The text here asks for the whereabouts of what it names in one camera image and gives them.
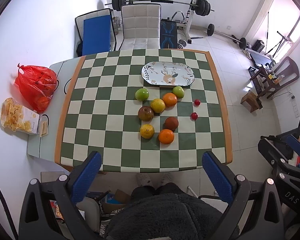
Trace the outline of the dark wooden chair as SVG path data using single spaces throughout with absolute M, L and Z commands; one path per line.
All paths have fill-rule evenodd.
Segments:
M 267 99 L 274 96 L 279 90 L 290 86 L 299 79 L 300 72 L 296 62 L 285 57 L 279 63 L 266 63 L 258 68 L 249 67 L 250 81 L 255 85 L 257 98 L 268 94 Z

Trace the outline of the chips snack box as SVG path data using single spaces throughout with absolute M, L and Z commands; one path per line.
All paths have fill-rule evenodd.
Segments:
M 12 131 L 37 134 L 39 114 L 19 104 L 13 98 L 7 98 L 1 109 L 1 126 Z

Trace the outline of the cherry tomato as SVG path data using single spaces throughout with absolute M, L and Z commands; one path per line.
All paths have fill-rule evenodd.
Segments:
M 196 99 L 196 100 L 194 101 L 194 104 L 195 104 L 196 106 L 199 106 L 199 105 L 200 105 L 200 103 L 201 103 L 201 101 L 200 101 L 200 100 L 198 100 L 198 99 Z
M 191 114 L 191 119 L 192 119 L 192 120 L 197 120 L 197 118 L 198 118 L 198 114 L 197 114 L 196 112 L 193 112 L 193 113 Z

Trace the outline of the yellow lemon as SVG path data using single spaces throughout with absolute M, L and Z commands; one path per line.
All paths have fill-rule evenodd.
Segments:
M 140 135 L 144 139 L 151 139 L 154 133 L 154 127 L 150 124 L 144 124 L 140 127 Z

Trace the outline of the green apple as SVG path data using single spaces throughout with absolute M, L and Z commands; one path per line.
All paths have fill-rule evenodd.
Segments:
M 179 99 L 182 99 L 185 95 L 184 89 L 181 86 L 175 86 L 172 93 Z
M 149 92 L 145 88 L 140 88 L 135 93 L 135 98 L 136 98 L 136 100 L 139 100 L 139 101 L 145 101 L 148 99 L 148 97 L 149 97 Z

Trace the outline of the floral deer oval plate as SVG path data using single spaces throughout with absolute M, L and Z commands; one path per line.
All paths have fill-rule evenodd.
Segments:
M 150 62 L 143 66 L 141 76 L 150 85 L 158 86 L 186 87 L 195 80 L 189 66 L 173 62 Z

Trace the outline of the red plastic bag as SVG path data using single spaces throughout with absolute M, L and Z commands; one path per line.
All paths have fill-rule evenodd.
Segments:
M 57 74 L 50 68 L 18 64 L 14 84 L 33 110 L 42 114 L 48 108 L 57 88 Z

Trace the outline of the white quilted chair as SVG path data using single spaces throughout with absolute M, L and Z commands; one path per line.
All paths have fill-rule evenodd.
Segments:
M 120 50 L 160 48 L 161 5 L 124 5 L 121 17 L 123 41 Z

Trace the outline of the floor barbell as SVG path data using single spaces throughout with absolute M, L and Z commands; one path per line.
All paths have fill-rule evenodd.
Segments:
M 221 32 L 219 32 L 219 31 L 216 31 L 216 30 L 215 30 L 215 25 L 212 24 L 212 23 L 210 23 L 210 24 L 208 25 L 206 33 L 207 33 L 208 36 L 212 36 L 214 33 L 217 33 L 218 35 L 222 35 L 222 36 L 224 36 L 224 37 L 227 37 L 227 38 L 231 39 L 232 41 L 237 42 L 237 43 L 239 44 L 239 47 L 240 47 L 241 49 L 243 49 L 243 50 L 245 50 L 246 47 L 247 47 L 247 41 L 246 41 L 246 39 L 245 39 L 244 37 L 238 39 L 238 38 L 236 38 L 234 35 L 231 35 L 231 36 L 230 36 L 230 35 L 221 33 Z

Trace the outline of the cherry tomato lower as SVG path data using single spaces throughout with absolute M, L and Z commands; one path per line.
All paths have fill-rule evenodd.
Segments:
M 191 119 L 192 119 L 192 120 L 197 120 L 197 118 L 198 118 L 198 114 L 197 114 L 196 112 L 193 112 L 193 113 L 191 114 Z

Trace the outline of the small wooden stool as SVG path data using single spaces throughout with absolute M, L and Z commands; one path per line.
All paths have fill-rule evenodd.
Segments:
M 247 92 L 241 98 L 241 104 L 248 104 L 250 106 L 250 113 L 263 108 L 261 100 L 252 91 Z

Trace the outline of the black blue weight bench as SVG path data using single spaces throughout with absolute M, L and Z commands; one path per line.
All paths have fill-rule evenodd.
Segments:
M 160 48 L 176 49 L 178 44 L 177 23 L 162 19 L 160 21 Z

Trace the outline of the yellow orange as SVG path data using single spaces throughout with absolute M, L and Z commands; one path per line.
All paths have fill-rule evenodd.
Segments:
M 150 107 L 155 113 L 162 113 L 165 110 L 166 105 L 162 99 L 156 98 L 151 101 Z

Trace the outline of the green white checkered tablecloth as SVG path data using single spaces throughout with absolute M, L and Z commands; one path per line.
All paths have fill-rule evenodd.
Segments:
M 211 55 L 137 49 L 79 59 L 66 80 L 55 162 L 97 151 L 103 171 L 199 168 L 205 151 L 233 160 L 228 110 Z

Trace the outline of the cherry tomato upper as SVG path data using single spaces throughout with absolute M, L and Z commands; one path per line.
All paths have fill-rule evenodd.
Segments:
M 200 105 L 200 103 L 201 103 L 201 101 L 200 101 L 200 100 L 198 100 L 198 99 L 196 99 L 196 100 L 194 101 L 194 104 L 195 104 L 196 106 L 199 106 L 199 105 Z

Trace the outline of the person dark fleece clothing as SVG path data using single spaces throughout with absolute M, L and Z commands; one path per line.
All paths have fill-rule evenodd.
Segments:
M 155 188 L 149 175 L 136 175 L 130 201 L 107 225 L 105 239 L 207 239 L 222 213 L 186 194 L 169 173 Z

